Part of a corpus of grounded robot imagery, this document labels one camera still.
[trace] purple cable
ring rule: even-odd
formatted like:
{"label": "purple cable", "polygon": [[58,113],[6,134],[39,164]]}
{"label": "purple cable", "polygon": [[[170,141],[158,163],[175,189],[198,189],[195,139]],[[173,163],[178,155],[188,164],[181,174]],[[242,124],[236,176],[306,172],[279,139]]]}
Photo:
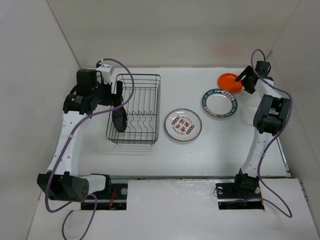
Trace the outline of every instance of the purple cable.
{"label": "purple cable", "polygon": [[290,99],[290,109],[289,109],[289,113],[288,113],[288,116],[286,118],[286,121],[283,125],[283,128],[280,130],[280,132],[268,143],[268,145],[265,147],[265,149],[263,150],[263,153],[262,153],[262,156],[260,158],[260,161],[259,161],[259,164],[258,164],[258,177],[259,177],[259,180],[260,182],[264,185],[264,187],[266,189],[268,189],[270,192],[272,192],[274,195],[276,195],[278,197],[278,199],[280,199],[280,201],[284,204],[284,206],[286,207],[286,209],[288,210],[289,214],[287,214],[286,212],[284,212],[282,209],[280,209],[277,205],[275,205],[273,202],[267,200],[267,199],[264,199],[262,197],[253,197],[253,198],[248,198],[248,199],[241,199],[241,200],[236,200],[236,201],[230,201],[228,203],[233,203],[233,204],[236,204],[236,203],[241,203],[241,202],[247,202],[249,200],[263,200],[267,203],[270,203],[272,206],[274,206],[276,209],[278,209],[281,213],[283,213],[286,217],[288,218],[292,218],[293,215],[292,215],[292,212],[288,206],[288,204],[285,202],[285,200],[282,199],[282,197],[279,196],[279,194],[277,194],[275,191],[273,191],[269,186],[267,186],[265,184],[265,182],[263,181],[263,179],[261,178],[261,174],[260,174],[260,169],[261,169],[261,164],[262,164],[262,161],[264,160],[264,157],[265,157],[265,154],[267,152],[267,150],[269,149],[269,147],[271,146],[271,144],[282,134],[282,132],[285,130],[285,128],[287,127],[288,125],[288,122],[290,120],[290,117],[291,117],[291,114],[292,114],[292,108],[293,108],[293,97],[291,96],[291,94],[285,90],[281,90],[275,86],[272,86],[270,85],[266,80],[264,80],[264,78],[262,76],[260,76],[257,71],[255,70],[255,67],[254,67],[254,55],[256,52],[260,52],[262,53],[263,55],[263,60],[265,61],[266,60],[266,56],[264,54],[264,52],[261,50],[261,49],[256,49],[253,51],[252,55],[251,55],[251,67],[253,69],[253,72],[255,73],[255,75],[260,79],[262,80],[265,84],[269,85],[272,89],[278,91],[278,92],[281,92],[281,93],[284,93],[286,94],[289,99]]}
{"label": "purple cable", "polygon": [[[72,136],[73,134],[75,134],[77,128],[78,128],[84,121],[86,121],[86,120],[88,120],[88,119],[90,119],[90,118],[92,118],[92,117],[94,117],[94,116],[97,116],[97,115],[100,115],[100,114],[105,114],[105,113],[112,112],[112,111],[115,111],[115,110],[117,110],[117,109],[122,108],[124,105],[126,105],[126,104],[130,101],[130,99],[132,98],[132,96],[133,96],[133,94],[134,94],[135,81],[134,81],[134,77],[133,77],[133,75],[131,74],[131,72],[129,71],[129,69],[128,69],[123,63],[121,63],[120,61],[115,60],[115,59],[113,59],[113,58],[104,58],[104,59],[101,59],[101,60],[99,60],[96,64],[98,65],[98,64],[100,64],[101,62],[104,62],[104,61],[115,62],[115,63],[119,64],[120,66],[122,66],[122,67],[128,72],[128,74],[129,74],[129,76],[130,76],[130,78],[131,78],[131,80],[132,80],[132,91],[131,91],[131,93],[130,93],[129,98],[128,98],[123,104],[121,104],[121,105],[119,105],[119,106],[116,106],[116,107],[114,107],[114,108],[110,108],[110,109],[108,109],[108,110],[98,111],[98,112],[95,112],[95,113],[93,113],[93,114],[91,114],[91,115],[88,115],[88,116],[84,117],[83,119],[81,119],[81,120],[74,126],[74,128],[72,129],[72,131],[71,131],[71,133],[70,133],[70,136],[67,138],[67,140],[66,140],[66,142],[65,142],[65,145],[64,145],[64,147],[62,148],[62,151],[61,151],[59,157],[57,158],[57,160],[56,160],[56,162],[55,162],[55,165],[54,165],[54,167],[53,167],[53,169],[52,169],[52,171],[51,171],[51,174],[50,174],[50,176],[49,176],[47,185],[46,185],[46,187],[45,187],[44,203],[45,203],[45,208],[46,208],[46,210],[47,210],[49,213],[56,213],[56,212],[60,211],[61,209],[65,208],[66,206],[68,206],[69,204],[72,203],[71,201],[69,201],[69,202],[67,202],[65,205],[63,205],[63,206],[61,206],[61,207],[59,207],[59,208],[57,208],[57,209],[55,209],[55,210],[52,210],[52,209],[50,208],[50,206],[49,206],[49,191],[50,191],[50,186],[51,186],[51,183],[52,183],[54,174],[55,174],[55,172],[56,172],[56,170],[57,170],[57,168],[58,168],[58,165],[59,165],[59,163],[60,163],[60,160],[62,159],[62,157],[63,157],[65,151],[67,150],[67,147],[68,147],[68,145],[69,145],[69,143],[70,143],[70,141],[71,141],[71,139],[72,139],[71,136]],[[90,227],[90,225],[91,225],[91,222],[92,222],[92,221],[89,222],[88,227],[87,227],[87,230],[86,230],[85,233],[87,233],[87,231],[88,231],[88,229],[89,229],[89,227]]]}
{"label": "purple cable", "polygon": [[[96,213],[96,210],[97,210],[98,199],[97,199],[96,195],[94,195],[94,194],[89,194],[89,196],[93,197],[94,200],[95,200],[94,208],[93,208],[93,213],[92,213],[92,216],[91,216],[91,218],[90,218],[89,224],[88,224],[88,226],[86,227],[86,230],[84,231],[84,234],[82,235],[81,238],[79,238],[79,240],[84,239],[85,235],[87,234],[87,232],[88,232],[88,230],[89,230],[89,228],[90,228],[90,225],[91,225],[91,223],[92,223],[92,220],[94,219],[94,216],[95,216],[95,213]],[[66,224],[66,221],[67,221],[68,217],[70,216],[70,214],[71,214],[73,211],[74,211],[74,210],[71,210],[71,211],[68,213],[68,215],[65,217],[65,219],[64,219],[64,221],[63,221],[63,223],[62,223],[62,230],[61,230],[61,231],[62,231],[62,237],[63,237],[64,240],[68,240],[67,237],[66,237],[66,235],[65,235],[65,224]]]}

